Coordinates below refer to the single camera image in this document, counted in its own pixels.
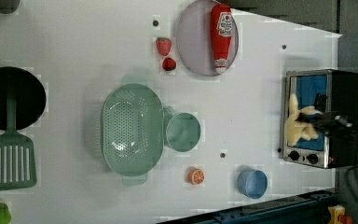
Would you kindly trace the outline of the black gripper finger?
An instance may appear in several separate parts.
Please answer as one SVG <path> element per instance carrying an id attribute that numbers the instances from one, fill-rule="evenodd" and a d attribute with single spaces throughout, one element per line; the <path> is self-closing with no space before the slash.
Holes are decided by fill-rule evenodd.
<path id="1" fill-rule="evenodd" d="M 311 114 L 311 115 L 307 115 L 305 113 L 300 113 L 296 120 L 299 122 L 318 123 L 318 122 L 330 122 L 334 119 L 335 119 L 335 117 L 329 113 L 327 113 L 327 114 L 316 113 L 316 114 Z"/>
<path id="2" fill-rule="evenodd" d="M 311 125 L 318 133 L 322 133 L 323 135 L 331 135 L 336 127 L 332 121 L 312 122 Z"/>

